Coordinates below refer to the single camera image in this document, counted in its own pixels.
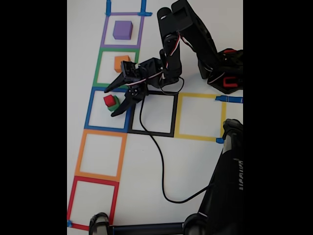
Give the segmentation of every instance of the purple tape square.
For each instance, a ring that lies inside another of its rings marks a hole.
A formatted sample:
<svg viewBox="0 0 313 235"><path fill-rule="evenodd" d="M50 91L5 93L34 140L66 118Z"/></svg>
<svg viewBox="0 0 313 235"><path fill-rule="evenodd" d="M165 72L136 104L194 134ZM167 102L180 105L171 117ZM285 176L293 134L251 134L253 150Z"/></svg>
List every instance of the purple tape square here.
<svg viewBox="0 0 313 235"><path fill-rule="evenodd" d="M111 16L138 16L136 12L111 12ZM140 17L140 26L139 26L139 33L138 33L138 40L137 40L137 45L108 45L104 44L106 34L107 34L107 29L108 29L108 23L109 23L109 16L106 16L106 20L104 22L104 29L103 29L103 34L102 34L102 39L101 39L101 48L133 48L137 49L140 48L141 44L141 37L142 37L142 29L143 29L143 21L144 21L144 16L138 16Z"/></svg>

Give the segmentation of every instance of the white wire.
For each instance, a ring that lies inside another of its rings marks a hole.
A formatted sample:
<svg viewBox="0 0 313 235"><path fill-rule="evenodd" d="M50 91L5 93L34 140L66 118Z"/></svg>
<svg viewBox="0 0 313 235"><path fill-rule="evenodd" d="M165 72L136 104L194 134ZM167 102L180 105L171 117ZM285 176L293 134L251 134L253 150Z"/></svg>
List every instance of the white wire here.
<svg viewBox="0 0 313 235"><path fill-rule="evenodd" d="M189 43L188 41L186 42L186 41L185 41L186 39L185 39L184 37L181 37L181 39L182 39L182 41L183 41L187 46L189 46L189 47L195 52L193 46L190 45L190 43Z"/></svg>
<svg viewBox="0 0 313 235"><path fill-rule="evenodd" d="M209 71L209 72L212 72L212 70L208 70L205 66L204 66L204 69L207 70L207 71Z"/></svg>
<svg viewBox="0 0 313 235"><path fill-rule="evenodd" d="M212 71L213 71L213 68L211 68L210 66L208 66L208 65L206 65L206 64L204 64L204 68L205 68L207 71L209 71L209 72L212 72Z"/></svg>
<svg viewBox="0 0 313 235"><path fill-rule="evenodd" d="M132 86L132 85L135 85L135 84L138 84L138 83L142 83L144 82L145 80L147 80L146 78L145 79L142 79L140 81L137 81L137 82L133 82L133 83L129 83L129 84L126 84L127 86Z"/></svg>
<svg viewBox="0 0 313 235"><path fill-rule="evenodd" d="M178 39L176 41L176 45L174 47L174 50L171 52L170 56L172 56L174 54L174 52L176 51L176 49L178 48L179 41L180 41L180 34L178 35Z"/></svg>
<svg viewBox="0 0 313 235"><path fill-rule="evenodd" d="M212 82L215 82L217 79L219 79L220 77L222 77L224 74L225 74L225 72L223 72L223 73L221 74L221 76L219 76L219 77L215 78L213 81L208 82L208 84L211 84Z"/></svg>
<svg viewBox="0 0 313 235"><path fill-rule="evenodd" d="M127 86L132 86L132 85L135 85L135 84L138 84L138 83L142 83L142 82L146 81L147 79L156 77L156 76L158 76L158 75L160 75L160 74L162 74L162 73L163 73L163 72L161 71L161 72L158 72L158 73L156 73L156 74L154 74L154 75L152 75L152 76L150 76L150 77L148 77L148 78L142 79L142 80L137 81L137 82L129 83L129 84L126 84L126 85L127 85Z"/></svg>

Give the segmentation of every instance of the yellow tape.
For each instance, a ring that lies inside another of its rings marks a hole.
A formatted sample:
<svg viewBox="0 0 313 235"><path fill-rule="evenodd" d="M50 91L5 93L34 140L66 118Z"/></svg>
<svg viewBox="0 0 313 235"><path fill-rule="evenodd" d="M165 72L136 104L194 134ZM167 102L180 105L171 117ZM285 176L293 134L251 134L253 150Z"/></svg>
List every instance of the yellow tape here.
<svg viewBox="0 0 313 235"><path fill-rule="evenodd" d="M209 98L215 99L217 94L198 94L198 93L179 93L178 101L177 101L177 111L176 111L176 120L175 120L175 132L174 138L179 139L189 139L189 140L198 140L198 141L216 141L216 137L207 137L207 136L194 136L194 135L185 135L179 133L180 127L180 116L181 116L181 108L182 108L182 99L183 97L197 97L197 98ZM223 130L223 122L226 119L226 102L221 102L222 104L222 113L221 113L221 137L224 133Z"/></svg>

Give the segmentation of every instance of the red plastic part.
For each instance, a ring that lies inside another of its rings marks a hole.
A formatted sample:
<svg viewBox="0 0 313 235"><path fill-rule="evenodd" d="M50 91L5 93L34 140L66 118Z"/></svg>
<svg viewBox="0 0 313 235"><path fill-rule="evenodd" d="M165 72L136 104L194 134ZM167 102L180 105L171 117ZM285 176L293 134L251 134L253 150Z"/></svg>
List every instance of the red plastic part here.
<svg viewBox="0 0 313 235"><path fill-rule="evenodd" d="M225 50L224 53L236 52L236 50Z"/></svg>
<svg viewBox="0 0 313 235"><path fill-rule="evenodd" d="M104 99L106 106L108 107L111 107L116 104L113 95L108 95L106 97L103 97L103 99Z"/></svg>
<svg viewBox="0 0 313 235"><path fill-rule="evenodd" d="M226 80L236 79L237 77L224 77L223 87L238 87L237 83L226 83Z"/></svg>

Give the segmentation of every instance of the small block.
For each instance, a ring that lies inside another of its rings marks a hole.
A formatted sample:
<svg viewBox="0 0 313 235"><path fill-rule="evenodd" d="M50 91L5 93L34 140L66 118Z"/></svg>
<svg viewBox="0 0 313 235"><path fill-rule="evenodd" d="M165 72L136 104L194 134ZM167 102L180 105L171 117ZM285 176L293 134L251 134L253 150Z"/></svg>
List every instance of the small block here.
<svg viewBox="0 0 313 235"><path fill-rule="evenodd" d="M103 97L103 99L104 99L106 106L108 106L108 107L111 107L111 106L116 104L113 95L108 95L106 97Z"/></svg>
<svg viewBox="0 0 313 235"><path fill-rule="evenodd" d="M116 56L114 59L114 70L116 72L122 72L121 63L122 61L130 61L128 55Z"/></svg>
<svg viewBox="0 0 313 235"><path fill-rule="evenodd" d="M118 97L117 97L117 96L114 96L114 101L115 101L116 104L119 105L119 100L118 100Z"/></svg>
<svg viewBox="0 0 313 235"><path fill-rule="evenodd" d="M119 107L119 104L114 104L113 106L108 107L108 110L111 112L115 111Z"/></svg>
<svg viewBox="0 0 313 235"><path fill-rule="evenodd" d="M115 39L130 40L132 37L133 23L131 21L115 21L113 37Z"/></svg>

